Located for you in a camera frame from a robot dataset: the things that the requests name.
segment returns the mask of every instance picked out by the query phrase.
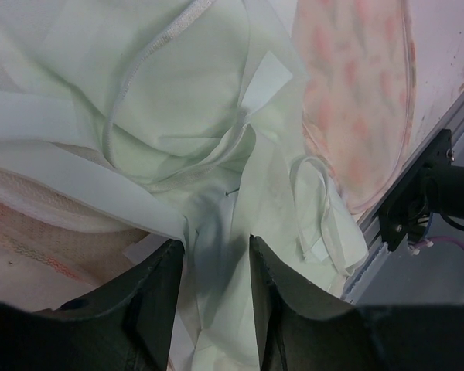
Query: screw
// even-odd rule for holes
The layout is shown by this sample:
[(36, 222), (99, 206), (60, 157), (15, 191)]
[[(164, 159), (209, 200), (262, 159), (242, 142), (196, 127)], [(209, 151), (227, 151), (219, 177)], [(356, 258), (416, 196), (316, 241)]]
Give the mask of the screw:
[(446, 153), (447, 158), (450, 160), (450, 162), (455, 161), (455, 152), (453, 149), (449, 149)]

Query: crumpled cloth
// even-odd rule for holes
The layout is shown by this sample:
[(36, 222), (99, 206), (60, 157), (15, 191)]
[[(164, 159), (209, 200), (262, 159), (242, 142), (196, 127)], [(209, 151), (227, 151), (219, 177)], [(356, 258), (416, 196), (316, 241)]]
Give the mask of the crumpled cloth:
[(293, 39), (311, 80), (303, 126), (353, 214), (375, 204), (407, 158), (415, 54), (405, 0), (299, 0)]
[[(38, 19), (53, 16), (57, 6), (61, 9), (65, 3), (0, 2), (0, 18), (15, 19), (24, 36), (36, 39), (46, 31)], [(59, 94), (61, 89), (52, 87), (48, 73), (33, 67), (30, 56), (20, 53), (8, 39), (9, 33), (0, 30), (0, 91), (41, 94), (51, 89), (46, 95)], [(95, 151), (63, 147), (109, 166)], [(39, 261), (73, 280), (97, 287), (123, 273), (132, 264), (121, 252), (146, 235), (28, 179), (0, 171), (0, 247)]]
[[(24, 57), (19, 51), (25, 49), (32, 56), (32, 61), (28, 62), (38, 63), (30, 70), (44, 79), (29, 80), (32, 74), (24, 73), (28, 70), (26, 63), (5, 58), (9, 63), (2, 67), (18, 72), (14, 83), (21, 86), (19, 89), (47, 97), (50, 93), (56, 93), (72, 100), (75, 109), (79, 110), (75, 112), (76, 117), (84, 127), (92, 126), (97, 130), (105, 125), (104, 115), (112, 112), (118, 89), (127, 93), (125, 104), (120, 106), (120, 113), (116, 117), (117, 127), (123, 130), (115, 133), (120, 142), (115, 145), (114, 153), (118, 155), (119, 169), (127, 176), (139, 179), (144, 186), (151, 188), (161, 184), (168, 178), (167, 175), (195, 165), (200, 160), (205, 161), (209, 156), (213, 157), (213, 150), (222, 142), (221, 138), (227, 132), (236, 134), (235, 131), (228, 131), (231, 127), (247, 129), (241, 137), (244, 143), (240, 143), (244, 148), (241, 145), (232, 146), (232, 141), (227, 142), (235, 138), (232, 135), (226, 136), (223, 141), (227, 144), (226, 149), (231, 145), (229, 154), (234, 157), (222, 158), (224, 161), (230, 160), (230, 164), (217, 166), (214, 173), (207, 174), (208, 178), (182, 185), (179, 194), (159, 194), (159, 197), (166, 197), (171, 206), (178, 207), (193, 222), (193, 229), (198, 224), (202, 227), (199, 234), (201, 240), (195, 243), (194, 250), (192, 246), (189, 248), (195, 272), (199, 273), (196, 274), (199, 290), (199, 295), (196, 295), (197, 314), (203, 314), (203, 318), (196, 316), (197, 321), (194, 322), (202, 329), (193, 359), (195, 369), (210, 369), (202, 365), (212, 362), (216, 369), (235, 366), (245, 369), (246, 365), (257, 369), (258, 353), (248, 277), (248, 237), (251, 234), (265, 237), (283, 260), (297, 267), (301, 274), (320, 287), (330, 290), (333, 287), (338, 290), (345, 277), (362, 262), (367, 253), (363, 236), (345, 207), (336, 209), (332, 206), (332, 201), (336, 201), (337, 205), (343, 203), (332, 191), (325, 167), (316, 158), (305, 156), (303, 151), (300, 103), (305, 74), (288, 36), (270, 22), (275, 21), (275, 14), (268, 15), (269, 9), (261, 8), (263, 5), (257, 0), (217, 1), (208, 13), (189, 27), (188, 32), (176, 37), (143, 63), (144, 59), (137, 58), (145, 55), (146, 46), (152, 45), (148, 44), (151, 41), (149, 36), (168, 25), (179, 14), (177, 10), (182, 4), (146, 4), (175, 6), (167, 9), (165, 14), (170, 19), (165, 19), (163, 16), (156, 17), (155, 12), (140, 11), (145, 5), (143, 2), (124, 3), (126, 9), (110, 6), (105, 9), (98, 2), (69, 0), (64, 7), (63, 1), (58, 1), (45, 7), (45, 13), (41, 16), (31, 13), (29, 18), (22, 9), (15, 6), (9, 8), (5, 3), (9, 2), (0, 3), (0, 29), (13, 34), (21, 47), (11, 47), (7, 50), (7, 56), (16, 51), (19, 60), (19, 57)], [(25, 7), (30, 12), (31, 8), (35, 8), (33, 3), (28, 2)], [(43, 8), (42, 3), (36, 5), (38, 9)], [(209, 36), (208, 43), (199, 44), (203, 47), (200, 52), (198, 43), (191, 42), (206, 39), (205, 36)], [(139, 64), (135, 63), (137, 68), (129, 72), (141, 68), (136, 78), (132, 79), (135, 76), (132, 72), (127, 75), (128, 81), (132, 82), (131, 89), (127, 90), (124, 85), (120, 87), (120, 78), (125, 76), (125, 66), (133, 56)], [(269, 85), (275, 80), (265, 76), (265, 71), (260, 69), (265, 60), (278, 67), (277, 70), (281, 72), (277, 74), (278, 77), (283, 74), (291, 78), (276, 87), (277, 93), (271, 92), (274, 94), (272, 97), (267, 94), (262, 97), (254, 92), (258, 85), (260, 92), (270, 91)], [(255, 70), (260, 71), (258, 75), (264, 78), (255, 80)], [(49, 73), (59, 78), (52, 79)], [(183, 79), (183, 76), (191, 76), (192, 79)], [(201, 89), (198, 89), (198, 83), (202, 84)], [(247, 83), (256, 89), (249, 91)], [(254, 92), (251, 93), (252, 97), (264, 98), (265, 102), (252, 99), (247, 95), (248, 91)], [(179, 102), (178, 110), (175, 101)], [(251, 111), (250, 122), (242, 121), (245, 117), (239, 113), (243, 108)], [(149, 121), (147, 117), (153, 117), (153, 120)], [(262, 179), (263, 184), (258, 184), (258, 179)], [(233, 223), (228, 223), (228, 210), (232, 210), (230, 204), (234, 202), (234, 196), (229, 195), (237, 191), (239, 181), (241, 187), (237, 192), (237, 204), (240, 207), (234, 208), (234, 217), (230, 215)], [(313, 184), (325, 192), (314, 192)], [(318, 202), (316, 196), (325, 200), (324, 208), (317, 207), (323, 204)], [(301, 211), (297, 204), (314, 207), (303, 210), (305, 213), (297, 213), (297, 209)], [(306, 225), (310, 218), (320, 218), (322, 225)], [(216, 228), (222, 227), (222, 222), (226, 228), (232, 225), (230, 236), (226, 228)], [(328, 238), (337, 236), (338, 240), (342, 240), (343, 234), (349, 234), (347, 238), (350, 243), (335, 243), (335, 239)], [(305, 261), (305, 256), (298, 254), (299, 244), (303, 245), (299, 243), (300, 236), (304, 236), (303, 240), (306, 241), (302, 246), (303, 252), (309, 253), (316, 247), (313, 245), (320, 241), (320, 250), (325, 255), (316, 257), (316, 260), (312, 257), (311, 260), (315, 261), (307, 261), (306, 257)], [(325, 251), (327, 238), (332, 242), (330, 253), (337, 258), (333, 264), (327, 259), (329, 252)], [(192, 310), (182, 312), (189, 314)]]

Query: black bracket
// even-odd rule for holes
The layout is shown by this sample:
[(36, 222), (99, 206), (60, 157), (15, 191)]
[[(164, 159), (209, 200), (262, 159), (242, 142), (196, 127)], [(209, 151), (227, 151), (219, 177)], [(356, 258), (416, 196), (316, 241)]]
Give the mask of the black bracket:
[(378, 218), (381, 238), (388, 243), (389, 251), (395, 251), (406, 234), (413, 242), (423, 237), (430, 215), (422, 187), (423, 172), (434, 165), (451, 165), (452, 161), (452, 132), (444, 129), (385, 199)]
[(184, 246), (169, 240), (55, 311), (28, 313), (0, 303), (0, 369), (167, 369), (183, 257)]
[(464, 305), (352, 306), (249, 246), (262, 371), (464, 370)]

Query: pink patterned fabric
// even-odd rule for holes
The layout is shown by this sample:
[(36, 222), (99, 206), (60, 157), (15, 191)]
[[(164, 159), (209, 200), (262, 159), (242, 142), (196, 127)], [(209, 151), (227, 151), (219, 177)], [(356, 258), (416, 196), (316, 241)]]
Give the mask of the pink patterned fabric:
[(299, 0), (293, 39), (311, 80), (303, 130), (352, 213), (371, 207), (405, 160), (414, 60), (404, 0)]

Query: white fabric tag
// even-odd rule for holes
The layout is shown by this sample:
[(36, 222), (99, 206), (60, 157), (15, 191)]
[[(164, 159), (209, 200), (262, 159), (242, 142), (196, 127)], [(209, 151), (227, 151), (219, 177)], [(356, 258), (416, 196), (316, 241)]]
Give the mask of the white fabric tag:
[(151, 233), (139, 242), (130, 245), (127, 249), (125, 249), (123, 254), (131, 261), (131, 263), (138, 265), (157, 251), (157, 249), (168, 239), (168, 237)]
[[(329, 193), (336, 194), (333, 183), (329, 185)], [(355, 267), (359, 267), (368, 255), (367, 245), (363, 233), (347, 210), (340, 197), (330, 197), (333, 210), (333, 219), (338, 233), (340, 246), (342, 247), (345, 268), (352, 274)]]
[(315, 242), (315, 244), (311, 247), (310, 251), (322, 263), (325, 261), (327, 257), (329, 257), (328, 251), (326, 250), (325, 243), (323, 242), (323, 238), (319, 238)]

